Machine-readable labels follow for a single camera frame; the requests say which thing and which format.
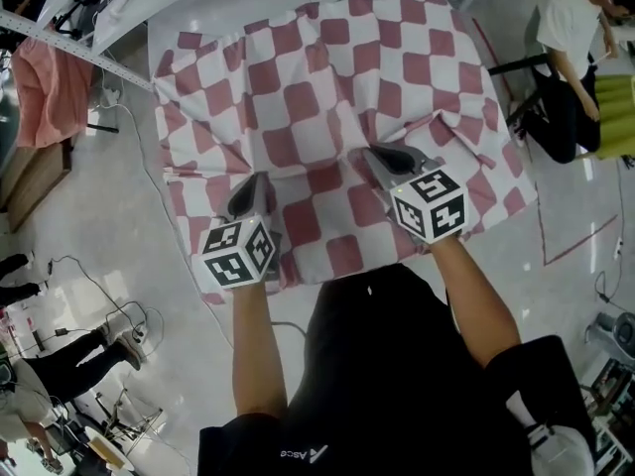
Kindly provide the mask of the round white side table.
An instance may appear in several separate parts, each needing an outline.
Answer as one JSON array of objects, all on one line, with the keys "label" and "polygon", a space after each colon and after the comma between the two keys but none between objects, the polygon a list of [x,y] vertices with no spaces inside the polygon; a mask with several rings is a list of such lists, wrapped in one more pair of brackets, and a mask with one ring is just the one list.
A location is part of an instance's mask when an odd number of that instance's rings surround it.
[{"label": "round white side table", "polygon": [[104,461],[117,470],[125,469],[130,473],[135,471],[133,463],[124,455],[123,451],[117,448],[103,434],[90,426],[86,426],[84,431],[88,438],[88,447]]}]

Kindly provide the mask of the black folding stand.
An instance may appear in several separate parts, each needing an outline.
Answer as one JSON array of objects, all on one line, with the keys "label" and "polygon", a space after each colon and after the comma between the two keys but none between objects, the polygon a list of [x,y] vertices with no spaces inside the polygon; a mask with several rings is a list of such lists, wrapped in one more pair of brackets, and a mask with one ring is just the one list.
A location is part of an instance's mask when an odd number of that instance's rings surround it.
[{"label": "black folding stand", "polygon": [[105,415],[100,424],[104,436],[113,444],[129,442],[130,448],[151,432],[164,413],[162,408],[133,395],[127,388],[112,401],[101,392],[95,394],[95,400]]}]

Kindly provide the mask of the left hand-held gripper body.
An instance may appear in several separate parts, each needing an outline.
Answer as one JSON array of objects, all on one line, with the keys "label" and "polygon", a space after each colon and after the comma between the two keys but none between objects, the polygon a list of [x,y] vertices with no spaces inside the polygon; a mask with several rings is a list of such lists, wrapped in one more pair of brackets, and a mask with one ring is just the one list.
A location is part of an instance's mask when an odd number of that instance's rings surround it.
[{"label": "left hand-held gripper body", "polygon": [[196,280],[203,291],[229,291],[280,280],[281,236],[269,215],[213,220],[196,243]]}]

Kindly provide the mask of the black stool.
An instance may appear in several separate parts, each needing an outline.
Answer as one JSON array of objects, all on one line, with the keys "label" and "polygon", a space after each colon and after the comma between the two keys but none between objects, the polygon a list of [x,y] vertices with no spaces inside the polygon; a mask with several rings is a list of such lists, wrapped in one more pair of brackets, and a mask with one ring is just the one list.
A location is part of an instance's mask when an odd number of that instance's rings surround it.
[{"label": "black stool", "polygon": [[[559,75],[556,69],[552,66],[549,56],[547,54],[540,54],[536,56],[519,59],[501,65],[489,68],[487,71],[491,76],[505,74],[507,72],[522,70],[525,68],[533,68],[536,65],[546,65],[550,71],[551,78],[558,79]],[[513,110],[509,116],[506,117],[506,125],[512,126],[518,122],[522,116],[530,109],[535,107],[541,101],[541,89],[537,87],[531,95],[520,104],[515,110]]]}]

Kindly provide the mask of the person's right forearm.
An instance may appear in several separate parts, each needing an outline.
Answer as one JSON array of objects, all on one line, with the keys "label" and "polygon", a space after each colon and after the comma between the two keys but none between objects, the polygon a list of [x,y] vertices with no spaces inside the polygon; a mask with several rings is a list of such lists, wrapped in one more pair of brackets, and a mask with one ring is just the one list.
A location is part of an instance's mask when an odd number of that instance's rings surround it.
[{"label": "person's right forearm", "polygon": [[430,246],[444,281],[458,329],[471,356],[485,367],[521,343],[509,308],[454,236]]}]

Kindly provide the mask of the pink cloth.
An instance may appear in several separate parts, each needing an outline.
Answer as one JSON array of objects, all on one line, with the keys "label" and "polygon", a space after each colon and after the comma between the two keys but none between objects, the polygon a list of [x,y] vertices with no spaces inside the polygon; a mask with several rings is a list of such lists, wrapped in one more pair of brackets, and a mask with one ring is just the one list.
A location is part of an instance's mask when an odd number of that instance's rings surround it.
[{"label": "pink cloth", "polygon": [[85,129],[93,65],[28,38],[11,55],[20,122],[19,148],[42,149]]}]

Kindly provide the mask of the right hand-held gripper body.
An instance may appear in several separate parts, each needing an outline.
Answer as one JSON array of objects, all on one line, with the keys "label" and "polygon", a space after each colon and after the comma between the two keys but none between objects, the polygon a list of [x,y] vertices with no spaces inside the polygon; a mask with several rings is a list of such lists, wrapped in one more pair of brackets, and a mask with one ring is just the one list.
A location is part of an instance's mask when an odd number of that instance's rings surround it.
[{"label": "right hand-held gripper body", "polygon": [[427,245],[461,233],[468,222],[467,189],[445,165],[385,191],[388,217]]}]

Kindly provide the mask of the red floor tape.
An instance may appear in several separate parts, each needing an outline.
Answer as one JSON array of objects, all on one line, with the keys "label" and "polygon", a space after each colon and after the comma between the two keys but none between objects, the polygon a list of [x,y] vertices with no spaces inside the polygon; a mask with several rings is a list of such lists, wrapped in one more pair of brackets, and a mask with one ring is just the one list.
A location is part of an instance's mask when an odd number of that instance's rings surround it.
[{"label": "red floor tape", "polygon": [[587,235],[585,235],[581,239],[576,240],[572,245],[570,245],[567,248],[565,248],[562,252],[557,253],[553,257],[549,257],[548,253],[547,253],[547,240],[546,240],[545,225],[544,225],[543,214],[542,214],[542,202],[541,202],[541,197],[540,197],[540,191],[539,191],[539,188],[538,188],[538,184],[536,182],[534,182],[534,189],[535,189],[535,192],[536,192],[538,227],[539,227],[539,234],[540,234],[540,241],[541,241],[541,251],[542,251],[542,258],[543,258],[543,266],[544,267],[548,267],[550,265],[553,265],[555,262],[563,259],[567,255],[572,253],[574,250],[576,250],[577,248],[579,248],[582,245],[586,244],[588,241],[592,240],[596,235],[598,235],[600,232],[602,232],[605,228],[609,227],[611,224],[613,224],[619,218],[618,214],[614,214],[613,216],[611,216],[609,219],[607,219],[604,223],[602,223],[599,226],[596,226],[594,223],[591,223],[590,224],[591,229],[590,229],[590,232]]}]

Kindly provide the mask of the white metal cart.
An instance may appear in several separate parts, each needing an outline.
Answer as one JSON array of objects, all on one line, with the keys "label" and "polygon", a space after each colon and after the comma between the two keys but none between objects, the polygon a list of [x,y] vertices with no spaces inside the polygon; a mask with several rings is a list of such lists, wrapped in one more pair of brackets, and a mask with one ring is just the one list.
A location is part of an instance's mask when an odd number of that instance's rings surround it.
[{"label": "white metal cart", "polygon": [[610,358],[580,387],[595,432],[596,476],[635,476],[635,374]]}]

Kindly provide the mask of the person's black shirt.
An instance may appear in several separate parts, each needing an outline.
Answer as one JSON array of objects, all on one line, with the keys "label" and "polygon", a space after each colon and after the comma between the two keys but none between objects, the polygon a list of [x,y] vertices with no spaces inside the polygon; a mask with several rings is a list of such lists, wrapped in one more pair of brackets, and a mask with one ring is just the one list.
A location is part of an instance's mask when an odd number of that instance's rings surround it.
[{"label": "person's black shirt", "polygon": [[565,346],[549,335],[469,354],[449,307],[403,265],[324,285],[305,372],[280,417],[239,416],[199,435],[197,476],[533,476],[507,410],[594,430]]}]

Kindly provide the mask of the red white checkered cloth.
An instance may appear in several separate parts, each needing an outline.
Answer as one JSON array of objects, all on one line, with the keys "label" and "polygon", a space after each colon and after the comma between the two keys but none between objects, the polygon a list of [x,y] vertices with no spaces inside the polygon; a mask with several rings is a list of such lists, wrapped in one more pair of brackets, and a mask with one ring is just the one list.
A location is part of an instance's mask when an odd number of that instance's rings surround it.
[{"label": "red white checkered cloth", "polygon": [[199,259],[224,198],[269,179],[280,289],[419,253],[388,217],[361,152],[399,142],[468,192],[465,236],[531,204],[494,85],[446,0],[309,3],[215,39],[181,33],[154,72],[164,178],[203,299],[226,295]]}]

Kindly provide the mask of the green covered round table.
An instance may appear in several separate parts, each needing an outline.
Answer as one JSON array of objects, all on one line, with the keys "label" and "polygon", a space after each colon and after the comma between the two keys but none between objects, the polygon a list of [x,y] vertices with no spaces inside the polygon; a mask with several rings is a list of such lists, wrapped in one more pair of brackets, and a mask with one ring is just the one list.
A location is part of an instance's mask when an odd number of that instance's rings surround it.
[{"label": "green covered round table", "polygon": [[635,75],[601,75],[595,81],[600,114],[599,159],[635,157]]}]

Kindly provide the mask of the white strapped pack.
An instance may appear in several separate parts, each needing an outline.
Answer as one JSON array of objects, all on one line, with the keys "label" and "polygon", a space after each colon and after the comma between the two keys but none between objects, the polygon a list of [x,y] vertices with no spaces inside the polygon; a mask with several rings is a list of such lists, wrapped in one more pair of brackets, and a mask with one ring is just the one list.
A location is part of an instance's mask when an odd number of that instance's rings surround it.
[{"label": "white strapped pack", "polygon": [[578,430],[536,422],[519,391],[510,396],[506,407],[525,429],[533,476],[595,476],[591,451]]}]

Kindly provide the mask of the grey floor appliance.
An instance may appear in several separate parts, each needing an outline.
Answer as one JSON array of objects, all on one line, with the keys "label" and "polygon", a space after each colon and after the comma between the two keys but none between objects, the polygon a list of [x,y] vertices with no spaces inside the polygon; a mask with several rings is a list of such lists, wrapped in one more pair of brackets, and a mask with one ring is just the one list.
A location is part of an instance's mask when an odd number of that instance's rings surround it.
[{"label": "grey floor appliance", "polygon": [[635,359],[635,314],[622,312],[612,316],[601,311],[586,328],[585,341],[605,352],[619,352]]}]

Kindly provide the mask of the person's left forearm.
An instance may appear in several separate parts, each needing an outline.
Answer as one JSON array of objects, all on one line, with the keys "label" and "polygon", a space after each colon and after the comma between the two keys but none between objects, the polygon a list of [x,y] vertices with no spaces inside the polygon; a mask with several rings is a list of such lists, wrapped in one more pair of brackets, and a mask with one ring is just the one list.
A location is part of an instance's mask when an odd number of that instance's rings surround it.
[{"label": "person's left forearm", "polygon": [[234,290],[232,390],[240,416],[281,417],[287,410],[283,366],[262,283]]}]

